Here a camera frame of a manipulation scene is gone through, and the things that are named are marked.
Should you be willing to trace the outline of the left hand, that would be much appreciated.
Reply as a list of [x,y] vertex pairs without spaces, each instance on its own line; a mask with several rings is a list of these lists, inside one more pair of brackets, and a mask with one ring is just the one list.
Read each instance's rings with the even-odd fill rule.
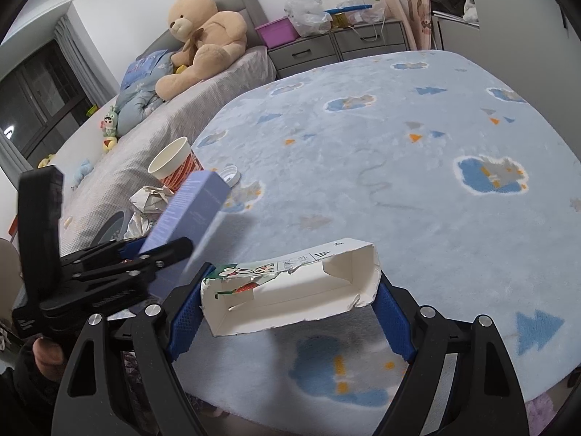
[[61,380],[66,366],[64,353],[59,344],[38,338],[32,345],[36,367],[45,378],[53,382]]

